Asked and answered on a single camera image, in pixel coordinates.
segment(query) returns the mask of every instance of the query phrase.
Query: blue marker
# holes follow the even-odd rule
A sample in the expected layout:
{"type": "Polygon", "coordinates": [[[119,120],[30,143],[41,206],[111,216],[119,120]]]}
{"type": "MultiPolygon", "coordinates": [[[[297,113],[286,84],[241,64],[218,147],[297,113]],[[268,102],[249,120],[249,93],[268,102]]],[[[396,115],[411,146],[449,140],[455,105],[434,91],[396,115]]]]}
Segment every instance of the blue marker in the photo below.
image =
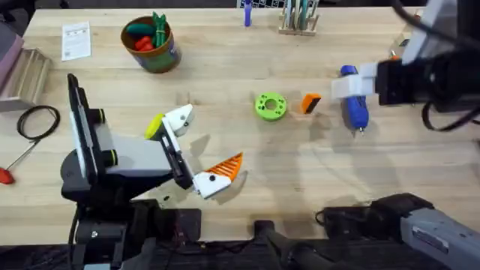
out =
{"type": "MultiPolygon", "coordinates": [[[[352,65],[344,65],[340,69],[342,77],[357,73],[357,69],[352,65]]],[[[366,97],[347,97],[344,99],[344,102],[349,116],[349,123],[352,125],[353,129],[360,131],[363,134],[363,131],[368,126],[368,120],[370,118],[368,115],[366,97]]]]}
{"type": "Polygon", "coordinates": [[[245,11],[245,27],[252,25],[252,0],[245,0],[244,4],[245,11]]]}

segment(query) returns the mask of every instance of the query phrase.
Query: orange block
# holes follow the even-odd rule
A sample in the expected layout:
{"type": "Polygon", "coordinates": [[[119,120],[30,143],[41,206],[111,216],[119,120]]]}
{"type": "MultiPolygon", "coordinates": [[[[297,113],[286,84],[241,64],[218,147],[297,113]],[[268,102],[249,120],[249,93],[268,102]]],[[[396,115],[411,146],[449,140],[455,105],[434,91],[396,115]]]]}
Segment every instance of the orange block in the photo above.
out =
{"type": "Polygon", "coordinates": [[[207,169],[206,172],[214,173],[219,176],[226,176],[233,182],[239,173],[240,167],[242,166],[242,158],[243,153],[237,154],[236,156],[231,157],[210,169],[207,169]]]}
{"type": "Polygon", "coordinates": [[[307,94],[301,102],[301,112],[304,114],[310,114],[314,111],[315,106],[322,99],[319,94],[307,94]]]}

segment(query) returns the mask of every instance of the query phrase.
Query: wooden table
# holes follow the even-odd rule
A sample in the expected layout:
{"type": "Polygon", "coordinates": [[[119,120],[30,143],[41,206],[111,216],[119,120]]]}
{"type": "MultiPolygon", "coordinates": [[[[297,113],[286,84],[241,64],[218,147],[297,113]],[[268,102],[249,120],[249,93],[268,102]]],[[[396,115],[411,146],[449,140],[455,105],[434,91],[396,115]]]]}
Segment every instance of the wooden table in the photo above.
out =
{"type": "MultiPolygon", "coordinates": [[[[0,186],[0,245],[65,243],[74,203],[60,194],[60,165],[73,149],[68,120],[67,73],[78,76],[92,107],[103,107],[110,127],[141,137],[157,113],[192,103],[195,122],[180,143],[192,167],[206,169],[238,152],[244,163],[233,186],[208,201],[173,183],[144,194],[166,207],[200,208],[202,238],[246,239],[257,219],[272,219],[289,237],[322,237],[314,212],[412,192],[480,230],[479,152],[476,126],[434,133],[421,107],[379,107],[369,97],[371,121],[364,136],[344,127],[330,82],[344,64],[384,59],[404,24],[388,8],[321,9],[316,37],[279,35],[279,10],[164,12],[183,52],[181,64],[161,75],[146,73],[120,42],[122,26],[151,10],[38,10],[26,47],[54,62],[41,101],[63,120],[0,186]],[[62,24],[89,21],[92,57],[61,62],[62,24]],[[288,100],[277,122],[259,119],[254,98],[275,91],[288,100]],[[302,96],[324,98],[313,115],[299,113],[302,96]]],[[[0,115],[0,164],[27,146],[15,131],[21,112],[0,115]]],[[[456,115],[434,115],[446,123],[456,115]]],[[[31,123],[39,128],[43,122],[31,123]]]]}

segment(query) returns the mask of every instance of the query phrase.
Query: wire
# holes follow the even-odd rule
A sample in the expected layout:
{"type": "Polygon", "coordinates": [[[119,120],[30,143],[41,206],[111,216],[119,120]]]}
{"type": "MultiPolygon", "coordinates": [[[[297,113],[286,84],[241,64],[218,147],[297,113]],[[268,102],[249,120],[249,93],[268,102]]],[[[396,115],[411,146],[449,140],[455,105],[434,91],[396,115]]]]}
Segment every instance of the wire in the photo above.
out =
{"type": "Polygon", "coordinates": [[[444,31],[440,31],[439,29],[435,29],[429,25],[424,24],[419,19],[416,19],[414,16],[410,15],[405,9],[404,6],[401,4],[400,0],[391,0],[391,7],[395,11],[395,13],[402,18],[405,22],[410,24],[411,26],[422,30],[423,32],[427,33],[428,35],[436,36],[437,38],[443,39],[444,41],[448,41],[451,44],[460,46],[460,47],[467,47],[470,49],[480,51],[480,42],[471,38],[471,37],[462,37],[445,33],[444,31]]]}
{"type": "Polygon", "coordinates": [[[77,205],[75,209],[75,214],[73,215],[70,232],[68,233],[67,264],[70,270],[74,270],[74,265],[72,263],[72,247],[74,246],[75,229],[77,228],[77,223],[78,223],[78,215],[79,215],[78,209],[79,209],[79,206],[77,205]]]}
{"type": "Polygon", "coordinates": [[[170,262],[172,261],[173,254],[175,254],[175,253],[170,251],[170,255],[168,256],[168,259],[166,260],[166,265],[165,265],[165,268],[163,270],[168,270],[168,268],[170,266],[170,262]]]}
{"type": "MultiPolygon", "coordinates": [[[[457,45],[459,47],[467,47],[470,49],[480,51],[480,42],[471,38],[471,37],[462,37],[462,36],[453,36],[447,34],[443,31],[435,29],[434,27],[428,26],[421,22],[419,19],[416,19],[414,16],[408,14],[408,12],[404,9],[404,6],[401,4],[400,0],[391,0],[391,6],[394,9],[395,13],[402,18],[405,22],[410,24],[411,26],[416,27],[427,33],[428,35],[436,36],[437,38],[443,39],[444,41],[448,41],[451,44],[457,45]]],[[[472,122],[475,125],[480,125],[480,121],[475,120],[477,116],[480,116],[480,107],[471,110],[465,116],[460,117],[457,121],[445,126],[445,127],[434,127],[430,121],[430,108],[432,106],[432,102],[427,102],[423,110],[421,111],[421,119],[423,120],[424,126],[431,130],[431,131],[439,131],[439,132],[449,132],[456,130],[458,128],[463,127],[464,125],[472,122]]]]}
{"type": "Polygon", "coordinates": [[[464,125],[473,122],[476,125],[479,125],[479,121],[475,120],[478,116],[480,116],[480,107],[473,109],[466,115],[460,117],[457,121],[445,126],[445,127],[434,127],[430,121],[430,108],[432,106],[431,101],[428,101],[423,110],[421,111],[421,119],[423,120],[424,126],[431,130],[431,131],[439,131],[439,132],[449,132],[456,130],[458,128],[463,127],[464,125]]]}
{"type": "MultiPolygon", "coordinates": [[[[159,244],[159,245],[170,252],[173,252],[175,254],[182,255],[182,256],[205,256],[205,255],[214,256],[214,255],[222,254],[225,252],[229,252],[231,254],[240,254],[248,245],[250,245],[254,241],[255,241],[255,238],[248,241],[244,241],[240,244],[234,244],[232,246],[227,246],[226,244],[220,244],[218,242],[209,242],[209,243],[205,243],[205,249],[214,248],[215,249],[214,251],[202,250],[202,251],[195,251],[195,252],[181,252],[181,251],[178,251],[178,248],[171,248],[164,244],[159,244]]],[[[199,245],[200,247],[202,247],[202,244],[200,243],[191,242],[191,244],[199,245]]]]}
{"type": "Polygon", "coordinates": [[[34,143],[38,143],[42,139],[51,135],[57,129],[57,127],[59,126],[59,123],[60,123],[60,118],[61,118],[60,117],[60,112],[52,106],[47,106],[47,105],[34,106],[30,109],[27,109],[20,116],[20,118],[18,119],[18,122],[16,123],[16,132],[18,132],[20,134],[20,136],[26,138],[27,140],[31,140],[34,143]],[[50,112],[50,114],[52,114],[52,116],[54,118],[54,121],[52,123],[52,126],[50,126],[49,129],[47,131],[45,131],[44,133],[42,133],[40,135],[37,135],[37,136],[29,136],[25,133],[25,130],[24,130],[26,120],[28,119],[28,117],[31,114],[36,113],[39,110],[48,110],[50,112]]]}
{"type": "MultiPolygon", "coordinates": [[[[330,214],[330,215],[337,215],[338,217],[346,218],[347,220],[351,220],[351,221],[357,221],[357,222],[365,222],[365,221],[367,221],[366,218],[356,217],[356,216],[353,216],[353,215],[351,215],[351,214],[347,214],[347,213],[344,212],[344,211],[342,211],[342,212],[333,211],[333,212],[330,212],[329,214],[330,214]]],[[[321,227],[324,227],[324,226],[325,226],[325,221],[324,221],[324,220],[320,220],[320,216],[323,216],[323,210],[322,210],[322,211],[318,211],[317,213],[315,213],[315,221],[316,221],[321,227]]]]}

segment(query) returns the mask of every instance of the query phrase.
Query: paper sheet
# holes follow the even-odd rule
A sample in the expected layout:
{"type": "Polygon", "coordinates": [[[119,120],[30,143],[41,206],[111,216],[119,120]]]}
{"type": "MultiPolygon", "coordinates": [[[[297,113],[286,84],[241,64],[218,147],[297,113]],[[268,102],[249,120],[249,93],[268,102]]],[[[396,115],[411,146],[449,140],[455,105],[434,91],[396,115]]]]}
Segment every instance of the paper sheet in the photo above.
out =
{"type": "Polygon", "coordinates": [[[63,25],[61,31],[61,60],[89,57],[92,54],[90,23],[63,25]]]}

